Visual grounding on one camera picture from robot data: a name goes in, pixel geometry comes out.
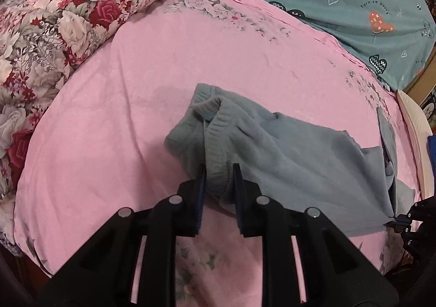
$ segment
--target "floral pattern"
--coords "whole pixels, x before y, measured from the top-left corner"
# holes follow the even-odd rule
[[[32,132],[65,82],[130,15],[154,1],[4,0],[0,4],[1,198],[14,195]],[[11,215],[7,219],[13,222]],[[5,226],[11,225],[0,222],[0,228]],[[6,237],[12,232],[0,233],[0,243],[10,249],[14,244],[8,244]]]

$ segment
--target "white heart outline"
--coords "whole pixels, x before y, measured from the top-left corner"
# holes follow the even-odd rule
[[[335,3],[338,3],[339,2],[339,0],[328,0],[328,5],[332,5],[332,4],[335,4]]]

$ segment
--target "metal rivet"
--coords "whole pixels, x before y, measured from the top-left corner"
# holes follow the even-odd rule
[[[129,217],[132,214],[132,210],[128,207],[123,207],[118,210],[119,217],[126,218]]]
[[[267,197],[267,196],[258,196],[257,198],[256,198],[256,202],[259,204],[259,205],[267,205],[269,202],[270,202],[270,198],[269,197]]]
[[[178,205],[183,201],[180,195],[173,195],[169,198],[169,203],[173,205]]]
[[[310,217],[313,218],[320,217],[321,215],[321,211],[318,210],[316,207],[309,207],[306,212]]]

